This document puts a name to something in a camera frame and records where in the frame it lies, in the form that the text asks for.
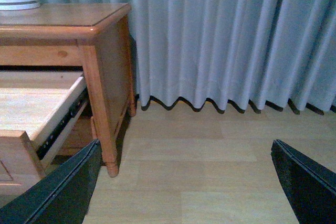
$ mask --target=open drawer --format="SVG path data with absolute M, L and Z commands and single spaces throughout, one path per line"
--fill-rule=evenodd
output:
M 0 71 L 0 194 L 45 176 L 87 103 L 82 72 Z

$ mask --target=curtain fold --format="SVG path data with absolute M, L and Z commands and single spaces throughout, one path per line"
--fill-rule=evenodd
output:
M 167 106 L 184 97 L 298 110 L 336 105 L 336 0 L 41 0 L 130 2 L 137 92 Z

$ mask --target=wooden nightstand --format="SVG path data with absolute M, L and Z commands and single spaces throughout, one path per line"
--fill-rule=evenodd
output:
M 0 12 L 1 66 L 83 68 L 92 126 L 111 177 L 118 174 L 115 139 L 121 122 L 127 109 L 135 115 L 130 9 L 129 4 L 45 4 Z

